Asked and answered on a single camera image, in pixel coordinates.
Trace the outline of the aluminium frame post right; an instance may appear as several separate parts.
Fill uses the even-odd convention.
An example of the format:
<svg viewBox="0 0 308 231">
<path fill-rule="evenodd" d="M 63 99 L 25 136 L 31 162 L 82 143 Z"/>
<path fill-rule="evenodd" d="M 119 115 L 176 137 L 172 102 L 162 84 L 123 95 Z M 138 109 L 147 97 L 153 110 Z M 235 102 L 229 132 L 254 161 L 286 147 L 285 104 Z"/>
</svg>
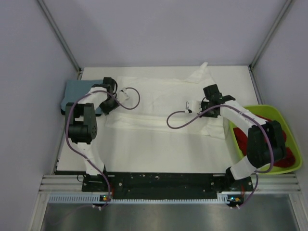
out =
<svg viewBox="0 0 308 231">
<path fill-rule="evenodd" d="M 269 46 L 270 42 L 274 38 L 277 30 L 282 25 L 285 17 L 288 15 L 289 11 L 291 10 L 295 0 L 285 0 L 281 10 L 279 11 L 278 15 L 276 16 L 275 20 L 273 21 L 272 25 L 270 26 L 265 38 L 263 39 L 261 45 L 259 46 L 255 56 L 252 59 L 252 62 L 249 65 L 251 71 L 254 70 L 256 65 L 258 64 L 259 60 L 261 59 L 263 53 L 266 51 L 267 47 Z"/>
</svg>

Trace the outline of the folded blue t shirt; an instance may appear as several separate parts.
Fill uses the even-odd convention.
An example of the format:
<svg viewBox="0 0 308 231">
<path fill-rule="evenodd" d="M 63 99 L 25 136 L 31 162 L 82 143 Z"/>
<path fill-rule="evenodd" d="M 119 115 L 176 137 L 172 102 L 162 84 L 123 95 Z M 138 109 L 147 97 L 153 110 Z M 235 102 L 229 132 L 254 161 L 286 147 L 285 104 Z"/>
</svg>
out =
<svg viewBox="0 0 308 231">
<path fill-rule="evenodd" d="M 65 115 L 67 103 L 74 103 L 87 94 L 95 84 L 102 84 L 103 80 L 68 80 L 65 87 L 64 98 L 61 102 L 61 114 Z"/>
</svg>

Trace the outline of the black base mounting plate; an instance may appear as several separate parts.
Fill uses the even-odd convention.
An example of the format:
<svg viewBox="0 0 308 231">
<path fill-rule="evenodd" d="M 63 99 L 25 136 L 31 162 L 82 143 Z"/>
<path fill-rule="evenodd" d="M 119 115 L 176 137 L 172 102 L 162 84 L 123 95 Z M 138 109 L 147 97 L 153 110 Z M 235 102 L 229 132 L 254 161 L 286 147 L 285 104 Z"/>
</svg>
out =
<svg viewBox="0 0 308 231">
<path fill-rule="evenodd" d="M 82 191 L 110 192 L 113 199 L 215 199 L 220 192 L 250 192 L 251 177 L 230 181 L 225 174 L 106 172 L 84 175 Z"/>
</svg>

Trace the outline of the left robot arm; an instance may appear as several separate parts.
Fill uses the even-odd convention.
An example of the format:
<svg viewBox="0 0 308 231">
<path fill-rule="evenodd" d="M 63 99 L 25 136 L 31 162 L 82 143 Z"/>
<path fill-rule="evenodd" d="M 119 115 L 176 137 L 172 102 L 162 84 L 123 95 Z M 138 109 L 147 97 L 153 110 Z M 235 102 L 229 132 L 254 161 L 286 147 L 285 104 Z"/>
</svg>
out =
<svg viewBox="0 0 308 231">
<path fill-rule="evenodd" d="M 109 179 L 102 175 L 104 163 L 94 144 L 98 133 L 96 111 L 107 116 L 118 107 L 117 82 L 111 77 L 94 83 L 87 93 L 71 98 L 65 106 L 67 145 L 84 159 L 86 173 L 95 176 L 92 185 L 99 191 L 108 188 Z"/>
</svg>

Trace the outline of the red t shirt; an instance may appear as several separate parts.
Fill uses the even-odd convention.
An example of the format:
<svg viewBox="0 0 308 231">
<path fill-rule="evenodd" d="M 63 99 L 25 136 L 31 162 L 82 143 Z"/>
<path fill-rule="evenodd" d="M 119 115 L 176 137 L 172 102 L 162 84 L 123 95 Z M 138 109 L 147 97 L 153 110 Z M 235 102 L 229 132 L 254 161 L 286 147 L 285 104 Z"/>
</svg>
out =
<svg viewBox="0 0 308 231">
<path fill-rule="evenodd" d="M 295 163 L 295 156 L 291 149 L 285 146 L 287 135 L 280 123 L 260 115 L 258 117 L 266 120 L 266 123 L 262 125 L 262 127 L 271 143 L 274 157 L 273 165 L 282 168 L 291 167 Z M 271 157 L 269 146 L 258 126 L 253 125 L 253 127 L 248 130 L 248 134 L 245 134 L 240 128 L 234 127 L 233 133 L 242 154 L 248 156 L 249 162 L 254 167 L 261 168 L 270 164 Z"/>
</svg>

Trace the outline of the white t shirt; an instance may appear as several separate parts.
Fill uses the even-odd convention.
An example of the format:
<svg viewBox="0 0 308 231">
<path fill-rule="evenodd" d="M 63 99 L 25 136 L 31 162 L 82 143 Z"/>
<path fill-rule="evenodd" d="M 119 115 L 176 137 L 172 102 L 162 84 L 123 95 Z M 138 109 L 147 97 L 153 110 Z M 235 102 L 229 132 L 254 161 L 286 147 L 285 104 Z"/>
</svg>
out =
<svg viewBox="0 0 308 231">
<path fill-rule="evenodd" d="M 164 72 L 162 78 L 119 76 L 117 81 L 120 87 L 138 90 L 138 94 L 128 90 L 129 99 L 125 101 L 125 106 L 136 106 L 136 109 L 115 110 L 106 119 L 107 128 L 196 134 L 225 139 L 223 119 L 220 116 L 202 117 L 178 129 L 196 115 L 185 112 L 186 102 L 202 100 L 203 88 L 215 83 L 207 63 L 203 63 L 184 79 L 173 78 Z"/>
</svg>

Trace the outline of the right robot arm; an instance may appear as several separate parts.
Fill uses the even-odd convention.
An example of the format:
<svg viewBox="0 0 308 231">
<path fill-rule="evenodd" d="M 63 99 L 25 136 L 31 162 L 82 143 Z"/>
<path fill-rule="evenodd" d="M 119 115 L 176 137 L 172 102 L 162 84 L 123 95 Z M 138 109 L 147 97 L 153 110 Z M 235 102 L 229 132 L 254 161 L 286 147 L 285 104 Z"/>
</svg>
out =
<svg viewBox="0 0 308 231">
<path fill-rule="evenodd" d="M 276 120 L 267 121 L 242 107 L 234 97 L 223 96 L 216 84 L 203 88 L 206 101 L 201 101 L 200 116 L 222 116 L 231 121 L 247 137 L 246 156 L 226 170 L 225 186 L 237 190 L 242 179 L 269 165 L 263 173 L 271 171 L 274 163 L 287 157 L 283 130 Z"/>
</svg>

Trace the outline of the aluminium frame post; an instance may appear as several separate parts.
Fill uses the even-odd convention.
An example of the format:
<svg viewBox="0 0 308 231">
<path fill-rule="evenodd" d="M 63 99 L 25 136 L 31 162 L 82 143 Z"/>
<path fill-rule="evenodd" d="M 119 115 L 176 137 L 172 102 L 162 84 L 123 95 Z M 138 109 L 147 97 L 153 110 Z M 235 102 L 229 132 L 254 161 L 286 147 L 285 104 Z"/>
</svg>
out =
<svg viewBox="0 0 308 231">
<path fill-rule="evenodd" d="M 254 70 L 256 65 L 258 64 L 259 60 L 261 59 L 263 53 L 266 51 L 267 47 L 269 46 L 270 42 L 274 38 L 277 30 L 282 25 L 285 17 L 288 15 L 289 11 L 291 10 L 295 0 L 285 0 L 281 10 L 279 11 L 278 15 L 276 16 L 275 20 L 273 21 L 272 25 L 270 26 L 265 38 L 263 39 L 261 45 L 259 46 L 255 56 L 252 59 L 252 62 L 249 65 L 251 71 Z"/>
<path fill-rule="evenodd" d="M 71 49 L 68 46 L 68 43 L 66 42 L 62 32 L 60 31 L 54 17 L 52 16 L 52 13 L 50 12 L 46 2 L 44 0 L 35 0 L 38 7 L 40 8 L 41 12 L 43 13 L 45 19 L 47 20 L 52 32 L 54 33 L 56 39 L 58 40 L 62 50 L 64 51 L 65 55 L 67 56 L 69 62 L 75 69 L 77 73 L 80 73 L 82 68 L 78 64 L 76 58 L 74 57 Z"/>
</svg>

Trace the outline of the aluminium frame post left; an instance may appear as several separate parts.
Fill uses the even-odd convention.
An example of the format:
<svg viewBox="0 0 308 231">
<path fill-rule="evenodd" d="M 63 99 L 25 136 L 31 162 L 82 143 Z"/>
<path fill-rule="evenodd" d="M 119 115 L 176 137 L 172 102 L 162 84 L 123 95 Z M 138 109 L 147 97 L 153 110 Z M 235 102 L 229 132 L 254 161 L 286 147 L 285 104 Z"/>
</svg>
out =
<svg viewBox="0 0 308 231">
<path fill-rule="evenodd" d="M 58 40 L 62 50 L 64 51 L 65 55 L 67 56 L 69 62 L 75 69 L 77 73 L 80 73 L 82 68 L 78 64 L 76 58 L 74 57 L 71 49 L 68 46 L 68 43 L 66 42 L 62 32 L 60 31 L 54 17 L 52 16 L 52 13 L 50 12 L 46 2 L 44 0 L 35 0 L 38 7 L 40 8 L 41 12 L 43 13 L 45 19 L 47 20 L 52 32 L 54 33 L 56 39 Z"/>
</svg>

